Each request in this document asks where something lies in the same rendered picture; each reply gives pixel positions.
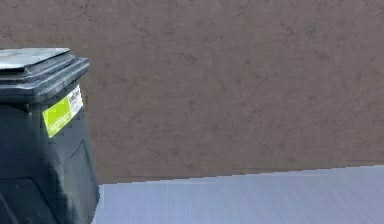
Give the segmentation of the dark grey wheelie bin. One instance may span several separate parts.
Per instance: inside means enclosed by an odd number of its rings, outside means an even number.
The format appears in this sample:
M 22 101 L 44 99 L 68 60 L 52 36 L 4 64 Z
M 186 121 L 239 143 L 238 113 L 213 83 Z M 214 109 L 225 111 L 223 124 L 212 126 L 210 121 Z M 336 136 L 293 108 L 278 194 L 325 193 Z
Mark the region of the dark grey wheelie bin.
M 0 224 L 91 224 L 99 188 L 68 48 L 0 49 Z

